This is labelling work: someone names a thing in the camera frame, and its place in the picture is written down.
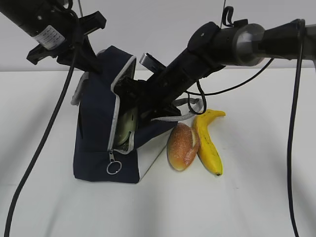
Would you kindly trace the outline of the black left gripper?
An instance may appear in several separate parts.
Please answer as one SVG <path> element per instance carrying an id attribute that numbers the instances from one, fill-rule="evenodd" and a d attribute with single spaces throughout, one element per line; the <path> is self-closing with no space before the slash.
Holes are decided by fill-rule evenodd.
<path id="1" fill-rule="evenodd" d="M 42 32 L 34 37 L 39 43 L 32 49 L 27 60 L 36 65 L 40 60 L 50 56 L 57 59 L 57 63 L 71 65 L 75 59 L 75 68 L 85 71 L 101 73 L 101 61 L 97 58 L 90 44 L 88 34 L 104 29 L 106 19 L 99 12 L 79 18 L 72 23 L 63 35 L 52 25 L 48 25 Z"/>

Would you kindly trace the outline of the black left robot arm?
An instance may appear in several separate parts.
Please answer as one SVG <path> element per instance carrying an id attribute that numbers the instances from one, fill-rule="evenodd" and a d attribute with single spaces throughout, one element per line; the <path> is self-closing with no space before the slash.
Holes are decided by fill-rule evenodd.
<path id="1" fill-rule="evenodd" d="M 27 33 L 38 45 L 27 60 L 36 65 L 51 57 L 57 63 L 85 72 L 102 72 L 101 61 L 94 53 L 88 35 L 105 28 L 100 11 L 78 17 L 71 0 L 2 0 L 0 11 Z"/>

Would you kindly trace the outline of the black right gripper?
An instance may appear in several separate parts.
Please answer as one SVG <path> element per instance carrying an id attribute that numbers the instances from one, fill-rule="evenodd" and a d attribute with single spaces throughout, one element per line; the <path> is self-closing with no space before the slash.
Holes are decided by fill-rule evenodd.
<path id="1" fill-rule="evenodd" d="M 190 61 L 173 61 L 147 80 L 125 76 L 116 84 L 121 105 L 119 115 L 137 109 L 142 119 L 180 115 L 172 103 L 198 79 L 198 67 Z"/>

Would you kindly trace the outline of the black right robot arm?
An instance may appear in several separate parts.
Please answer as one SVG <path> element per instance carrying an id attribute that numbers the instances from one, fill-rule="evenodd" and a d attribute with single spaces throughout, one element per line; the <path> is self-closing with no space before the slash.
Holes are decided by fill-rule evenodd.
<path id="1" fill-rule="evenodd" d="M 174 100 L 199 79 L 226 66 L 251 67 L 265 58 L 315 57 L 316 27 L 302 19 L 268 30 L 258 24 L 220 29 L 208 22 L 168 66 L 159 66 L 147 80 L 125 78 L 115 87 L 121 100 L 119 114 L 136 108 L 142 119 L 177 116 Z"/>

